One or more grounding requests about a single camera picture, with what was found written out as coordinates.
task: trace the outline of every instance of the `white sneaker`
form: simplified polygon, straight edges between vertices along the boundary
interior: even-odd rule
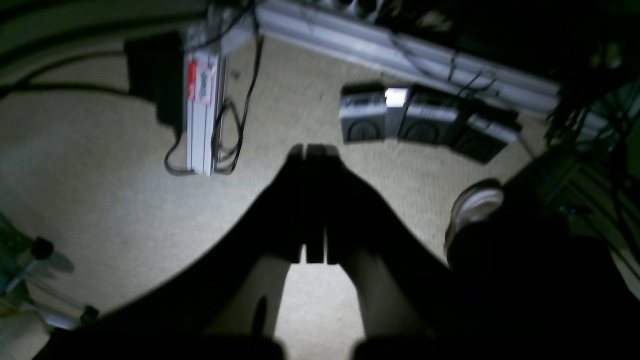
[[[500,208],[503,201],[502,185],[496,179],[482,180],[463,191],[451,208],[451,221],[444,239],[445,254],[460,229],[487,219]]]

